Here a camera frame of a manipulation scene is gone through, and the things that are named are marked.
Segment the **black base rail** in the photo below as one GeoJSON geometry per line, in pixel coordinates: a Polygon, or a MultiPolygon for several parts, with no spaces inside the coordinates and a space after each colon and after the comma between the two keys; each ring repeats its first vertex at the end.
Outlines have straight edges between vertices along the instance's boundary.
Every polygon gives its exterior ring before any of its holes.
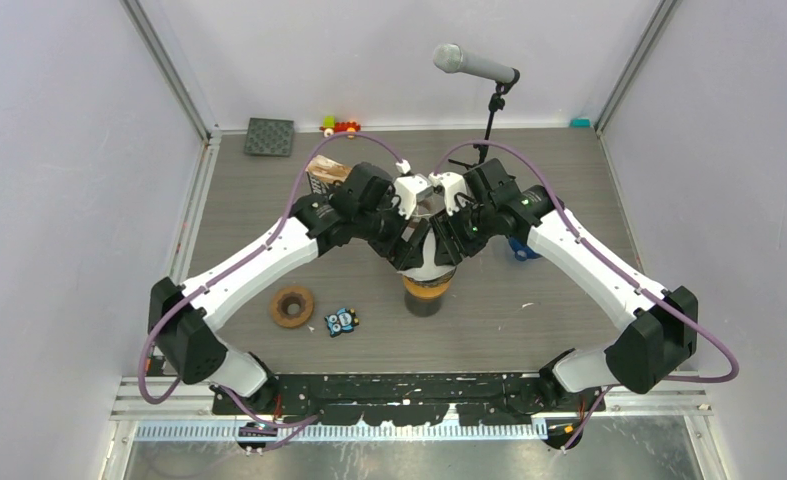
{"type": "Polygon", "coordinates": [[[601,390],[566,393],[530,373],[278,374],[249,397],[213,388],[215,415],[272,415],[276,422],[372,427],[522,425],[540,413],[580,420],[601,390]]]}

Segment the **white paper coffee filter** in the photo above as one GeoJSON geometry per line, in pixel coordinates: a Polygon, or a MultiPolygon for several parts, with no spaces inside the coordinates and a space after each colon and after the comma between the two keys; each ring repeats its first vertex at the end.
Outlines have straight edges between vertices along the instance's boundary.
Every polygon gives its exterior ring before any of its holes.
{"type": "Polygon", "coordinates": [[[437,250],[436,241],[433,237],[427,237],[421,247],[421,259],[418,265],[409,268],[399,268],[397,272],[416,282],[432,282],[446,275],[452,274],[456,270],[454,265],[438,265],[435,263],[437,250]]]}

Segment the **blue owl toy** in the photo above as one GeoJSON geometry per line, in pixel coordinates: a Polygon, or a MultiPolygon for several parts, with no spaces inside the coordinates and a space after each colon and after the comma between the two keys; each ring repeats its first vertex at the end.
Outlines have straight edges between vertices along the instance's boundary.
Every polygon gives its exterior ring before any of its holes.
{"type": "Polygon", "coordinates": [[[325,317],[326,327],[331,338],[344,333],[352,333],[360,324],[357,311],[353,308],[341,308],[325,317]]]}

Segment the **glass carafe with wooden collar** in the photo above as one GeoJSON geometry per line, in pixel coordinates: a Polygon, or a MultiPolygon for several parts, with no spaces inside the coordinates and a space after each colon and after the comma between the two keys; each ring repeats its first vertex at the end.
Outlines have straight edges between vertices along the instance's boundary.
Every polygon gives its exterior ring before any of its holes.
{"type": "Polygon", "coordinates": [[[444,209],[445,207],[442,204],[437,204],[428,200],[419,202],[411,215],[411,221],[418,222],[421,219],[429,219],[444,209]]]}

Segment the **orange coffee filter bag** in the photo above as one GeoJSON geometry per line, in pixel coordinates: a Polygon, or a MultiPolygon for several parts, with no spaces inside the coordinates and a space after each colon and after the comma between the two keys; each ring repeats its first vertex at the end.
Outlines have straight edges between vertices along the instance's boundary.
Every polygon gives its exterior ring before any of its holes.
{"type": "Polygon", "coordinates": [[[324,155],[316,155],[305,168],[310,190],[327,195],[336,185],[344,182],[352,168],[324,155]]]}

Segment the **toy train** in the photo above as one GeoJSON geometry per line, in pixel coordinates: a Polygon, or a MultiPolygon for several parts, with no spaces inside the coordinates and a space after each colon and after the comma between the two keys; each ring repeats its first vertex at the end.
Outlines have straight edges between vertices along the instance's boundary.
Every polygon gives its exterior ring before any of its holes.
{"type": "Polygon", "coordinates": [[[361,130],[361,125],[356,121],[339,121],[335,116],[325,116],[319,127],[325,138],[335,134],[345,133],[349,139],[354,139],[361,130]]]}

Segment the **black microphone tripod stand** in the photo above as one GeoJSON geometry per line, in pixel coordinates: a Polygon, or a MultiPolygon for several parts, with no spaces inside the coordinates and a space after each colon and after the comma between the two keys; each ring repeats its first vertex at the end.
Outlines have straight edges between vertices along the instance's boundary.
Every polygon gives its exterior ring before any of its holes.
{"type": "MultiPolygon", "coordinates": [[[[492,129],[493,129],[493,123],[494,123],[495,115],[496,115],[496,113],[498,111],[501,111],[501,110],[504,109],[505,104],[506,104],[506,100],[504,99],[504,96],[509,93],[509,91],[513,88],[514,85],[515,85],[514,82],[510,82],[510,83],[497,82],[496,83],[495,91],[491,95],[489,103],[488,103],[489,114],[488,114],[486,127],[485,127],[485,131],[484,131],[484,136],[483,136],[483,140],[484,141],[487,141],[487,140],[490,139],[491,133],[492,133],[492,129]]],[[[487,154],[488,154],[488,151],[489,151],[489,146],[487,144],[474,144],[473,148],[478,151],[478,160],[475,163],[461,162],[461,161],[455,160],[453,158],[448,159],[447,162],[449,164],[452,164],[452,165],[463,167],[465,170],[470,170],[470,169],[472,169],[472,168],[474,168],[474,167],[476,167],[478,165],[483,164],[487,160],[487,154]]]]}

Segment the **teal block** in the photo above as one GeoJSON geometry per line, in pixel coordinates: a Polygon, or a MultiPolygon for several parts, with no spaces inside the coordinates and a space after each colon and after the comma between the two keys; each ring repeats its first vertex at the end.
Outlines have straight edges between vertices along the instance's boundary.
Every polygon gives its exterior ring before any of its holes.
{"type": "Polygon", "coordinates": [[[592,122],[588,118],[574,118],[569,123],[570,128],[591,128],[592,122]]]}

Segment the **grey microphone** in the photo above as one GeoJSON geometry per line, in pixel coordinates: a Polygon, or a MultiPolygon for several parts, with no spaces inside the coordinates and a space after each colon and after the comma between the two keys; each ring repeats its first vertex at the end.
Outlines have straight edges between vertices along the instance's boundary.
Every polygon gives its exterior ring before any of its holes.
{"type": "Polygon", "coordinates": [[[457,44],[440,44],[433,52],[433,64],[447,74],[467,74],[506,85],[515,84],[518,70],[469,52],[457,44]]]}

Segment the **blue ribbed dripper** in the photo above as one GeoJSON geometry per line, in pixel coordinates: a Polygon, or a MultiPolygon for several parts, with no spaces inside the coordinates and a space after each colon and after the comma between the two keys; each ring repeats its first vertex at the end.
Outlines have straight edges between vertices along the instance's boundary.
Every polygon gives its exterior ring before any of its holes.
{"type": "Polygon", "coordinates": [[[535,252],[533,249],[531,249],[524,243],[518,241],[516,238],[509,237],[507,241],[508,241],[509,248],[512,251],[513,257],[517,261],[525,262],[529,260],[536,260],[541,257],[540,254],[535,252]]]}

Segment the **dark grey studded plate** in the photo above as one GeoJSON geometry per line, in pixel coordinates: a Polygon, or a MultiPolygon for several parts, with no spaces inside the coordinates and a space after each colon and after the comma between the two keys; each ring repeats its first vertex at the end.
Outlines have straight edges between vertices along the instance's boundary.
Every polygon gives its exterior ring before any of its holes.
{"type": "Polygon", "coordinates": [[[252,117],[248,121],[243,153],[248,156],[289,157],[294,132],[292,120],[252,117]]]}

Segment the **dark glass carafe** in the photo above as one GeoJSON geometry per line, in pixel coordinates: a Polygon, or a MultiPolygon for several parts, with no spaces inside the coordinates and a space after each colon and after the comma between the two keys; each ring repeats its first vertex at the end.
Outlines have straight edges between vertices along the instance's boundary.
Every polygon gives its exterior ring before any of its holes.
{"type": "Polygon", "coordinates": [[[411,295],[407,292],[404,296],[405,306],[407,310],[416,317],[430,317],[440,311],[443,305],[442,297],[435,298],[421,298],[411,295]]]}

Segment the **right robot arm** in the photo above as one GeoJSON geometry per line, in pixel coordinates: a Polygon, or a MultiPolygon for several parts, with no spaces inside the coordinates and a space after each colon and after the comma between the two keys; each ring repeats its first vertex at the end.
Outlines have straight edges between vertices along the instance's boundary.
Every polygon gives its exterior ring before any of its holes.
{"type": "Polygon", "coordinates": [[[492,236],[523,242],[581,287],[617,329],[612,343],[572,350],[542,369],[539,392],[549,408],[565,410],[595,386],[647,393],[695,353],[697,333],[684,321],[698,317],[696,296],[684,286],[669,290],[628,265],[544,186],[520,189],[498,159],[462,175],[432,173],[429,180],[444,195],[443,223],[461,253],[472,254],[492,236]]]}

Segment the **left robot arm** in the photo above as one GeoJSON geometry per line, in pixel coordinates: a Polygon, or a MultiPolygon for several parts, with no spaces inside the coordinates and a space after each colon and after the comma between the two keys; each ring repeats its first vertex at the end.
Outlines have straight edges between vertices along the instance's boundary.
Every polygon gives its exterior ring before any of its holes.
{"type": "Polygon", "coordinates": [[[150,291],[148,346],[157,347],[187,385],[217,383],[237,394],[249,412],[267,412],[276,398],[256,357],[223,341],[218,331],[237,310],[276,280],[334,247],[362,239],[396,242],[422,197],[432,191],[405,161],[392,178],[362,162],[325,194],[290,205],[273,227],[227,260],[180,284],[165,277],[150,291]]]}

